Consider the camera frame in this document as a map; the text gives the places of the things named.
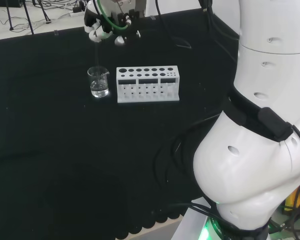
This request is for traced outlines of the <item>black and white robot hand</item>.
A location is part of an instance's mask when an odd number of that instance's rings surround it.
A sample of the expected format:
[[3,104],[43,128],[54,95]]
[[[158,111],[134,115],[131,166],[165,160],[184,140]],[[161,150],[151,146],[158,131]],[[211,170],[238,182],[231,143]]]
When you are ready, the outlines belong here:
[[138,24],[146,10],[145,0],[89,0],[84,12],[84,30],[94,43],[114,39],[116,46],[140,40]]

